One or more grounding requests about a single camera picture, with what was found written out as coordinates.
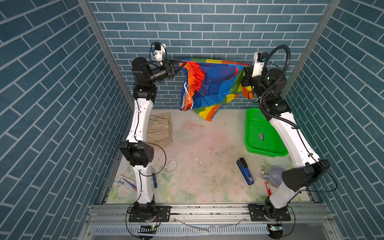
rainbow striped fabric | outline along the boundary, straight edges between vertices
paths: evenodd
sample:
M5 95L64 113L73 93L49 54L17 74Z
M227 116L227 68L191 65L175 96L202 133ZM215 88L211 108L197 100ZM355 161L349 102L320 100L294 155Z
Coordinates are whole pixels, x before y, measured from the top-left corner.
M224 103L229 103L242 92L246 98L254 98L250 86L243 88L241 80L246 74L245 63L235 63L202 58L183 59L187 64L181 90L180 110L194 110L200 117L211 121Z

